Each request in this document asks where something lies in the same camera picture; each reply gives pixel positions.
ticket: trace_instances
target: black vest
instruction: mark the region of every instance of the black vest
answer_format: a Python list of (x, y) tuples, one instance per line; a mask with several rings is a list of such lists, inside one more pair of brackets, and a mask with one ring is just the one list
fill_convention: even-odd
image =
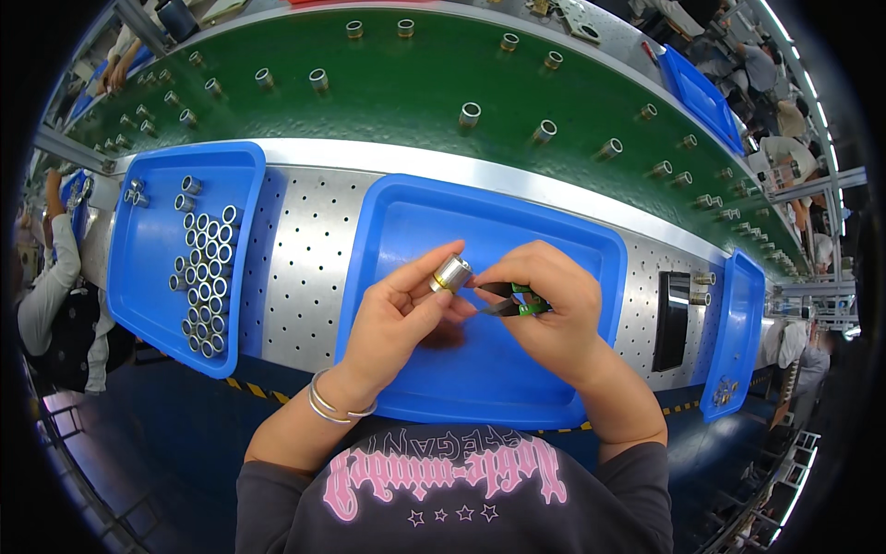
[[(31, 355), (19, 333), (19, 319), (14, 318), (19, 347), (28, 363), (53, 385), (82, 393), (89, 378), (89, 349), (96, 340), (96, 326), (101, 315), (98, 287), (87, 283), (86, 293), (68, 294), (52, 320), (50, 347), (41, 355)], [(136, 337), (121, 325), (105, 335), (108, 359), (105, 372), (120, 367), (132, 354)]]

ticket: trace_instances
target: green conveyor belt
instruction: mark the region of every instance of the green conveyor belt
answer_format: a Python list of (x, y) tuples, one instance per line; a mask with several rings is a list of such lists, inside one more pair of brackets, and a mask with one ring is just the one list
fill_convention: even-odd
[[(416, 22), (411, 39), (397, 36), (397, 21)], [(346, 37), (345, 24), (361, 20), (360, 40)], [(597, 191), (673, 222), (731, 252), (741, 247), (764, 261), (758, 243), (739, 237), (734, 223), (716, 220), (716, 210), (694, 207), (695, 198), (722, 196), (726, 207), (739, 207), (742, 221), (764, 233), (803, 267), (801, 254), (781, 222), (770, 210), (756, 214), (762, 199), (739, 199), (733, 190), (738, 179), (718, 177), (732, 159), (692, 121), (622, 74), (562, 46), (520, 34), (516, 51), (499, 48), (508, 31), (492, 23), (451, 15), (395, 9), (335, 10), (293, 14), (238, 27), (178, 51), (140, 74), (162, 69), (172, 82), (139, 85), (130, 78), (116, 98), (94, 108), (93, 121), (79, 121), (70, 136), (92, 147), (123, 133), (133, 143), (129, 151), (162, 146), (250, 137), (312, 137), (414, 146), (490, 160), (554, 177)], [(197, 50), (203, 65), (194, 67), (188, 56)], [(560, 51), (559, 69), (543, 66), (548, 51)], [(261, 90), (255, 72), (268, 67), (274, 77), (271, 90)], [(307, 75), (324, 68), (330, 89), (316, 93)], [(204, 90), (215, 77), (222, 94)], [(182, 105), (166, 105), (173, 90)], [(461, 105), (482, 106), (479, 124), (460, 128)], [(658, 116), (640, 117), (652, 103)], [(136, 107), (144, 104), (156, 126), (156, 136), (120, 124), (128, 114), (136, 123)], [(198, 117), (194, 129), (178, 121), (184, 107)], [(536, 145), (532, 133), (543, 119), (558, 126), (549, 144)], [(698, 146), (688, 150), (681, 139), (694, 133)], [(611, 137), (624, 152), (611, 160), (595, 156)], [(686, 187), (666, 178), (649, 176), (651, 168), (669, 160), (674, 174), (689, 171), (694, 182)]]

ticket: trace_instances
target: blue tray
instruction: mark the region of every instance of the blue tray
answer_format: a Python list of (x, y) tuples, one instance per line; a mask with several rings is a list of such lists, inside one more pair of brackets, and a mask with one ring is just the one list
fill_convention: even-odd
[[(404, 262), (457, 238), (464, 238), (462, 255), (477, 273), (537, 238), (564, 251), (600, 281), (598, 331), (614, 343), (627, 267), (625, 243), (615, 231), (495, 192), (390, 175), (370, 186), (363, 199), (339, 316), (336, 362), (344, 356), (366, 288)], [(462, 289), (461, 295), (475, 306), (486, 305), (471, 289)], [(416, 348), (378, 396), (377, 413), (425, 423), (516, 429), (567, 428), (585, 421), (575, 390), (533, 361), (497, 317), (472, 317), (464, 331), (466, 340), (459, 348)]]
[[(765, 299), (766, 274), (747, 254), (735, 248), (726, 262), (717, 343), (702, 393), (700, 407), (705, 423), (737, 411), (748, 395), (760, 344)], [(735, 390), (732, 390), (733, 384), (736, 384)], [(718, 406), (715, 397), (723, 386), (729, 398)]]
[(658, 56), (664, 85), (690, 112), (725, 142), (730, 150), (744, 155), (742, 137), (738, 134), (732, 111), (717, 87), (689, 60), (670, 46)]
[[(176, 256), (186, 256), (184, 214), (173, 208), (182, 179), (194, 175), (203, 183), (196, 213), (221, 216), (228, 204), (243, 209), (240, 244), (235, 249), (229, 282), (228, 348), (214, 358), (191, 352), (181, 331), (187, 315), (184, 293), (169, 290)], [(265, 176), (265, 152), (256, 143), (230, 142), (176, 146), (138, 154), (123, 183), (144, 181), (148, 207), (117, 201), (116, 222), (108, 254), (107, 306), (114, 320), (176, 360), (214, 378), (228, 377), (237, 366), (237, 326), (246, 243), (255, 202)]]

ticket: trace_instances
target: silver bracelet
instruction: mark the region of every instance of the silver bracelet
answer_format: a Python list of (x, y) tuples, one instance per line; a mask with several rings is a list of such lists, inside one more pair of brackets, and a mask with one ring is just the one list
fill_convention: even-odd
[[(308, 386), (308, 389), (307, 389), (307, 398), (311, 403), (311, 408), (313, 408), (314, 411), (316, 411), (318, 414), (323, 416), (325, 419), (328, 419), (330, 421), (334, 421), (335, 423), (351, 423), (351, 420), (349, 420), (349, 419), (335, 419), (334, 417), (330, 417), (330, 416), (327, 416), (326, 414), (321, 413), (319, 408), (315, 404), (315, 402), (319, 402), (325, 409), (327, 409), (333, 413), (338, 412), (338, 410), (336, 410), (336, 408), (332, 404), (326, 402), (323, 399), (323, 397), (320, 396), (320, 393), (317, 392), (317, 381), (320, 379), (320, 376), (323, 375), (323, 373), (325, 373), (326, 371), (329, 371), (330, 369), (331, 368), (326, 368), (325, 370), (320, 370), (314, 374), (314, 376), (311, 378), (311, 384)], [(364, 411), (362, 411), (362, 412), (349, 411), (349, 412), (347, 412), (347, 415), (349, 417), (366, 417), (366, 416), (372, 415), (372, 413), (376, 411), (376, 408), (378, 408), (378, 401), (373, 401), (372, 405), (369, 406)]]

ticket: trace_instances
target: yellow black hazard stripe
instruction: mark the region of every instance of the yellow black hazard stripe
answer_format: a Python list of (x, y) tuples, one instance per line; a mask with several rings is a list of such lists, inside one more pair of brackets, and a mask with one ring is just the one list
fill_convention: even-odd
[[(761, 375), (760, 377), (752, 380), (750, 382), (750, 386), (759, 385), (760, 383), (767, 380), (768, 378), (769, 378), (769, 373), (767, 372), (765, 375)], [(246, 391), (247, 393), (252, 393), (253, 395), (258, 396), (259, 398), (264, 398), (266, 400), (270, 400), (272, 402), (278, 402), (280, 404), (286, 404), (291, 398), (290, 396), (287, 396), (286, 394), (278, 393), (277, 391), (274, 391), (274, 390), (271, 390), (268, 388), (262, 388), (258, 385), (254, 385), (253, 383), (247, 383), (246, 381), (241, 381), (239, 379), (235, 379), (232, 377), (225, 378), (225, 382), (227, 382), (228, 385), (236, 388), (237, 390)], [(693, 408), (698, 408), (698, 403), (699, 403), (699, 401), (695, 400), (692, 402), (684, 402), (682, 404), (678, 404), (673, 407), (667, 407), (667, 408), (662, 407), (662, 414), (664, 414), (666, 416), (670, 416), (673, 413), (680, 413), (682, 411), (687, 411), (687, 410), (691, 410)], [(543, 429), (539, 429), (539, 431), (537, 433), (539, 433), (539, 434), (571, 433), (572, 431), (590, 431), (591, 429), (592, 429), (591, 423), (589, 421), (586, 421), (585, 423), (579, 425), (578, 427), (575, 427), (574, 429), (552, 429), (552, 430), (547, 430), (547, 431), (543, 430)]]

